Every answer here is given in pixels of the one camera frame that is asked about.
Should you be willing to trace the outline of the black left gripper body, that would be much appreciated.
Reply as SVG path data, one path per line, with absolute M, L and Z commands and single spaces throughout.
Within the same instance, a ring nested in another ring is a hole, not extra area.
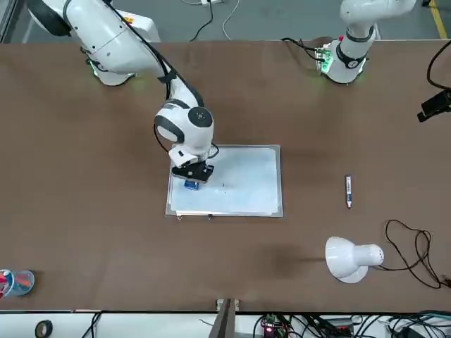
M 419 122 L 441 113 L 450 112 L 450 91 L 443 90 L 421 104 L 421 112 L 417 114 Z

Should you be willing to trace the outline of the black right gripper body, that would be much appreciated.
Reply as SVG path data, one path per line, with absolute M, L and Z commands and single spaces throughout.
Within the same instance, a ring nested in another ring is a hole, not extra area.
M 213 172 L 214 166 L 207 164 L 206 161 L 171 168 L 174 177 L 198 183 L 207 183 Z

